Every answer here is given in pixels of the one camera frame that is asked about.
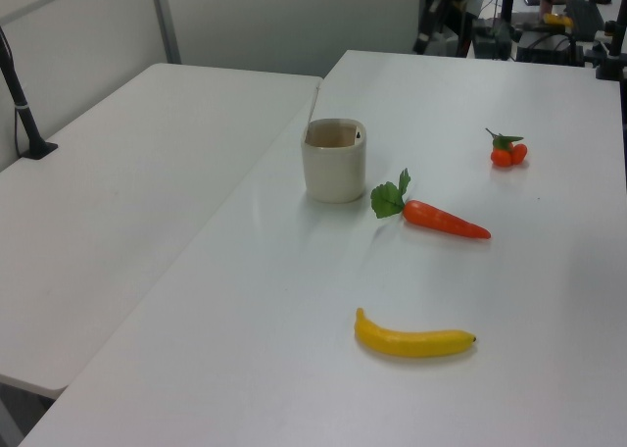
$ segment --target white cup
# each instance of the white cup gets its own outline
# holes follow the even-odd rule
[[[363,194],[365,128],[357,121],[321,119],[301,141],[307,192],[320,202],[345,203]]]

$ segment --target white table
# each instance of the white table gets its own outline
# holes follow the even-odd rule
[[[2,172],[0,382],[56,398],[318,83],[156,65]]]
[[[367,187],[407,167],[411,197],[486,226],[490,242],[379,221],[367,196],[308,199],[307,114],[24,447],[624,445],[617,84],[589,70],[359,52],[333,69],[313,116],[365,124]],[[485,126],[524,135],[528,164],[493,169]],[[383,325],[460,327],[478,341],[450,358],[380,357],[354,338],[359,306]]]

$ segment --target yellow banana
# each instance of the yellow banana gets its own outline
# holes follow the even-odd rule
[[[370,349],[401,357],[448,356],[465,351],[477,340],[473,334],[459,329],[429,332],[385,329],[366,318],[362,308],[357,309],[355,335]]]

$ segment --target wall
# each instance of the wall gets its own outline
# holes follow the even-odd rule
[[[3,28],[44,138],[166,60],[153,0],[55,0]],[[2,170],[16,156],[13,101],[0,79]],[[20,138],[24,150],[22,129]]]
[[[420,0],[168,0],[182,63],[325,76],[348,49],[411,53]]]

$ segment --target fake vegetable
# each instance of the fake vegetable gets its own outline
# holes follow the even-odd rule
[[[492,135],[492,155],[490,159],[495,166],[509,168],[512,165],[519,165],[527,156],[527,147],[522,143],[513,145],[514,142],[522,140],[522,136],[496,135],[488,128],[488,133]]]
[[[385,329],[357,309],[355,336],[377,352],[400,357],[448,356],[469,349],[477,338],[459,329],[429,332],[401,332]]]
[[[490,231],[487,229],[466,222],[431,205],[418,202],[417,200],[409,200],[406,204],[403,200],[403,195],[408,190],[410,180],[408,170],[404,169],[399,177],[398,187],[392,182],[386,182],[372,190],[370,193],[370,205],[378,219],[391,217],[403,212],[405,220],[418,226],[437,229],[446,233],[465,236],[466,238],[489,239],[491,237]]]

